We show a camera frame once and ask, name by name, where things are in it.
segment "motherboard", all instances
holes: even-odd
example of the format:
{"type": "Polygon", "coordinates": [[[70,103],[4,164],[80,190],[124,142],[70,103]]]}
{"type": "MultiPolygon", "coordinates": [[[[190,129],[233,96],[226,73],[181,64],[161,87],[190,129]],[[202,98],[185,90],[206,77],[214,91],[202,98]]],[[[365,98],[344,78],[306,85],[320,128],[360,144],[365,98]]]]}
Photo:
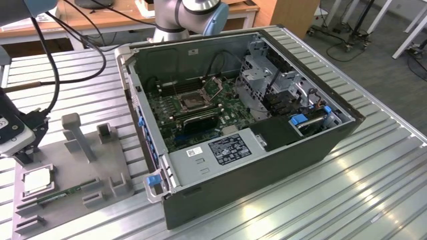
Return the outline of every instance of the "motherboard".
{"type": "Polygon", "coordinates": [[[250,109],[236,93],[236,79],[214,76],[206,80],[156,85],[148,103],[169,152],[228,135],[254,123],[250,109]]]}

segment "cable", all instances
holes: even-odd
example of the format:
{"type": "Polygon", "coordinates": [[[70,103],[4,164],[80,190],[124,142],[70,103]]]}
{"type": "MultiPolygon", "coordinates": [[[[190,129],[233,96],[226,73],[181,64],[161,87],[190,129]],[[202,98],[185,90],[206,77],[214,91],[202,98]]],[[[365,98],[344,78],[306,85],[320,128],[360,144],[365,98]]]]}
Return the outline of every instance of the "cable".
{"type": "Polygon", "coordinates": [[[358,56],[365,52],[365,50],[362,50],[362,51],[361,51],[358,54],[356,54],[352,58],[345,59],[345,60],[340,60],[340,59],[337,59],[337,58],[334,58],[334,57],[330,56],[329,50],[330,50],[332,48],[337,47],[337,46],[341,45],[341,44],[342,44],[342,42],[334,44],[333,46],[330,46],[330,47],[325,50],[325,54],[326,54],[328,57],[329,57],[330,59],[333,59],[334,61],[338,61],[338,62],[341,62],[341,63],[348,63],[348,62],[350,62],[356,57],[358,57],[358,56]]]}
{"type": "Polygon", "coordinates": [[[116,36],[117,36],[117,32],[114,32],[110,42],[104,46],[109,46],[110,44],[113,44],[113,42],[116,40],[116,36]]]}
{"type": "Polygon", "coordinates": [[[321,30],[318,30],[318,29],[316,29],[314,31],[322,33],[322,34],[326,35],[328,37],[332,37],[332,38],[336,38],[336,39],[341,40],[341,42],[344,42],[345,44],[348,44],[348,42],[346,42],[342,38],[340,38],[338,36],[332,35],[332,34],[328,33],[326,31],[321,31],[321,30]]]}
{"type": "MultiPolygon", "coordinates": [[[[69,33],[69,35],[72,36],[73,39],[76,39],[88,48],[96,50],[94,47],[92,47],[92,45],[96,45],[96,42],[93,42],[90,39],[86,38],[86,36],[84,36],[81,34],[78,35],[78,37],[76,37],[74,36],[76,33],[72,33],[72,31],[69,31],[65,26],[61,25],[61,27],[64,28],[65,32],[69,33]]],[[[118,44],[117,46],[113,46],[112,48],[106,48],[106,49],[100,49],[98,46],[97,46],[97,48],[102,53],[105,53],[105,52],[114,50],[116,48],[120,48],[121,46],[124,46],[126,44],[130,44],[130,43],[122,43],[122,44],[118,44]]]]}
{"type": "MultiPolygon", "coordinates": [[[[57,22],[57,24],[64,28],[64,29],[68,29],[70,30],[76,35],[78,35],[81,37],[82,40],[86,40],[85,37],[66,24],[64,23],[56,16],[53,16],[49,12],[45,12],[45,14],[57,22]]],[[[89,79],[93,79],[96,78],[104,71],[105,67],[106,67],[106,59],[105,59],[105,55],[102,53],[102,51],[100,50],[100,48],[92,44],[89,41],[86,41],[86,44],[88,45],[92,45],[93,49],[98,52],[100,54],[100,57],[101,57],[101,67],[98,69],[98,71],[92,74],[90,76],[85,76],[82,78],[78,78],[78,79],[73,79],[73,80],[64,80],[64,81],[60,81],[60,84],[73,84],[73,83],[80,83],[80,82],[84,82],[89,79]]],[[[41,82],[41,85],[45,86],[45,85],[52,85],[54,84],[54,82],[52,81],[46,81],[46,82],[41,82]]]]}
{"type": "Polygon", "coordinates": [[[102,34],[101,34],[101,31],[98,29],[98,27],[94,25],[94,23],[92,22],[90,18],[85,15],[85,13],[68,1],[68,0],[64,0],[64,2],[72,6],[72,8],[82,15],[82,17],[88,20],[88,22],[92,24],[93,28],[96,29],[96,32],[100,36],[100,39],[101,39],[101,43],[102,45],[105,46],[105,40],[104,40],[104,37],[102,37],[102,34]]]}
{"type": "Polygon", "coordinates": [[[153,84],[156,85],[156,81],[158,81],[157,77],[156,76],[149,76],[145,80],[145,86],[144,88],[148,89],[148,84],[152,82],[150,80],[153,80],[153,84]]]}
{"type": "Polygon", "coordinates": [[[318,8],[320,8],[320,16],[321,16],[321,19],[322,19],[322,25],[321,26],[328,27],[326,21],[325,21],[325,17],[322,16],[321,0],[318,1],[318,8]]]}
{"type": "Polygon", "coordinates": [[[209,64],[208,64],[208,68],[206,68],[206,71],[205,71],[205,74],[204,74],[204,79],[208,79],[208,76],[209,76],[209,73],[210,73],[210,70],[212,70],[213,62],[214,62],[217,56],[218,56],[220,54],[222,54],[222,53],[225,53],[225,54],[230,55],[232,57],[234,57],[236,60],[238,61],[238,63],[242,65],[241,59],[237,57],[237,55],[234,55],[232,52],[229,52],[229,51],[226,51],[226,50],[220,50],[220,51],[217,51],[217,52],[214,53],[214,55],[213,55],[213,57],[212,57],[212,59],[210,59],[210,62],[209,62],[209,64]]]}
{"type": "Polygon", "coordinates": [[[410,64],[409,64],[409,59],[413,59],[413,61],[417,63],[417,65],[422,68],[422,70],[427,72],[427,68],[422,66],[422,64],[420,63],[420,61],[417,60],[417,58],[408,52],[408,56],[406,56],[406,61],[405,61],[405,64],[406,64],[406,67],[409,69],[409,71],[422,80],[427,82],[427,79],[424,77],[421,77],[414,71],[413,69],[410,68],[410,64]]]}
{"type": "Polygon", "coordinates": [[[58,73],[58,68],[56,66],[56,63],[54,63],[54,60],[53,60],[53,57],[52,57],[52,54],[50,54],[50,51],[49,51],[49,48],[46,45],[45,37],[42,36],[37,21],[33,17],[30,17],[30,21],[32,21],[33,28],[34,28],[37,35],[38,35],[38,38],[40,38],[41,46],[42,46],[42,49],[44,49],[44,52],[46,55],[48,62],[50,63],[50,66],[52,66],[53,77],[54,77],[54,81],[52,82],[54,84],[52,101],[50,101],[46,109],[44,109],[41,111],[41,113],[46,116],[50,113],[50,111],[54,107],[54,104],[58,100],[58,96],[60,96],[60,73],[58,73]]]}
{"type": "Polygon", "coordinates": [[[345,15],[345,13],[346,13],[348,7],[349,7],[349,5],[353,3],[353,1],[354,1],[354,0],[350,0],[350,1],[348,2],[346,6],[345,6],[344,12],[341,13],[341,15],[340,15],[340,17],[338,17],[338,21],[340,21],[340,22],[342,22],[342,18],[344,18],[344,15],[345,15]]]}
{"type": "Polygon", "coordinates": [[[100,2],[97,2],[96,0],[90,0],[90,1],[92,1],[93,3],[96,3],[97,5],[100,5],[102,8],[105,8],[105,9],[108,9],[108,10],[113,11],[114,13],[120,14],[122,17],[125,17],[125,18],[130,19],[132,21],[138,22],[138,23],[141,23],[141,24],[150,25],[150,26],[156,26],[156,24],[154,24],[154,23],[145,22],[145,21],[141,21],[141,20],[134,19],[133,17],[130,17],[130,16],[125,15],[122,12],[117,11],[116,9],[110,8],[109,6],[106,6],[106,5],[101,4],[101,3],[100,3],[100,2]]]}
{"type": "Polygon", "coordinates": [[[273,74],[273,77],[272,77],[272,80],[270,80],[270,83],[268,84],[266,88],[265,88],[265,93],[264,93],[264,96],[268,94],[268,91],[269,89],[272,88],[277,78],[278,78],[278,74],[280,74],[280,70],[277,69],[277,71],[274,71],[274,74],[273,74]]]}

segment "slotted aluminum surface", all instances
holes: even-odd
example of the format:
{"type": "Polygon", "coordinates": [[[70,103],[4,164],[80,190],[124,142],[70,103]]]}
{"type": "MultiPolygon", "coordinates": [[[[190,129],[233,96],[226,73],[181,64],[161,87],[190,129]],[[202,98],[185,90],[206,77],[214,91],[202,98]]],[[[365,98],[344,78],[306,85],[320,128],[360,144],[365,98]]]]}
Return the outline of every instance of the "slotted aluminum surface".
{"type": "MultiPolygon", "coordinates": [[[[425,239],[425,137],[360,88],[285,29],[266,27],[365,121],[321,162],[224,208],[166,230],[161,204],[146,200],[141,175],[148,172],[121,90],[113,53],[102,75],[62,85],[50,129],[41,144],[64,139],[60,117],[77,112],[82,132],[109,122],[117,127],[137,194],[33,237],[49,239],[425,239]]],[[[61,80],[93,73],[101,58],[93,51],[54,55],[61,80]]],[[[16,58],[4,69],[2,86],[53,78],[46,58],[16,58]]],[[[24,112],[46,107],[53,87],[9,94],[24,112]]],[[[0,240],[12,233],[12,159],[0,160],[0,240]]]]}

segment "white sticker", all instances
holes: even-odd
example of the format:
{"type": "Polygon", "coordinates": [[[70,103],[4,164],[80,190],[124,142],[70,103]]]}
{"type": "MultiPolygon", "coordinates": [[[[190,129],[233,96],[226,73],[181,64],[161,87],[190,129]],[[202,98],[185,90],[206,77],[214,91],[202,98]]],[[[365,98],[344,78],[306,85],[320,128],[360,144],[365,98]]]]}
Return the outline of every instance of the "white sticker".
{"type": "Polygon", "coordinates": [[[197,155],[200,153],[202,153],[201,147],[196,147],[193,149],[186,150],[188,157],[192,157],[192,156],[194,156],[194,155],[197,155]]]}
{"type": "Polygon", "coordinates": [[[46,32],[57,32],[57,31],[62,31],[61,28],[50,28],[50,29],[42,29],[41,32],[46,33],[46,32]]]}
{"type": "Polygon", "coordinates": [[[8,120],[0,116],[0,129],[2,129],[9,124],[8,120]]]}
{"type": "Polygon", "coordinates": [[[198,54],[198,49],[188,50],[188,56],[197,55],[197,54],[198,54]]]}

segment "blue latch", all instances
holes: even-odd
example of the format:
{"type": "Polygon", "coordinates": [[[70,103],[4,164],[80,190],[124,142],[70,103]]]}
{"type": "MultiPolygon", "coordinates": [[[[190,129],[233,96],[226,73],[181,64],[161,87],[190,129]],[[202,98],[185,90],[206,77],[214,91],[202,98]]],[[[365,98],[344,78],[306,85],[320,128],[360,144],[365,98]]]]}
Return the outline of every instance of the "blue latch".
{"type": "Polygon", "coordinates": [[[324,106],[324,111],[326,112],[326,114],[329,114],[332,112],[332,109],[329,106],[324,106]]]}
{"type": "Polygon", "coordinates": [[[292,116],[290,118],[290,122],[292,124],[296,126],[297,124],[301,124],[302,122],[306,122],[308,119],[306,117],[304,116],[304,114],[297,114],[294,116],[292,116]]]}
{"type": "Polygon", "coordinates": [[[144,124],[145,124],[145,123],[144,123],[144,118],[142,118],[142,116],[140,116],[140,117],[138,117],[138,120],[137,120],[137,126],[141,127],[141,126],[144,126],[144,124]]]}
{"type": "Polygon", "coordinates": [[[146,183],[148,183],[148,186],[152,187],[153,185],[157,185],[161,183],[161,176],[160,174],[158,175],[153,175],[153,176],[149,176],[146,178],[146,183]]]}

